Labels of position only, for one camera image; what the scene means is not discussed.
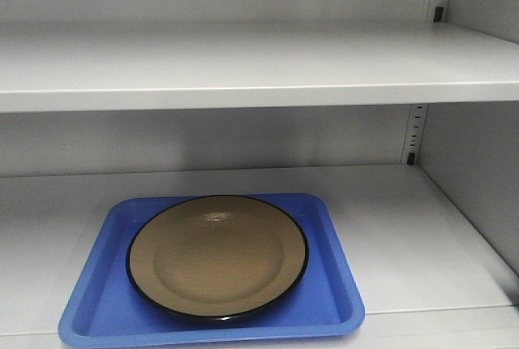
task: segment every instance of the white shelf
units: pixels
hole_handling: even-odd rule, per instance
[[[4,178],[0,191],[0,343],[10,349],[61,347],[58,319],[110,207],[212,193],[306,192],[327,204],[368,318],[353,336],[311,347],[413,347],[427,337],[495,347],[519,335],[519,278],[418,167]]]
[[[0,112],[519,100],[519,45],[451,24],[9,24]]]

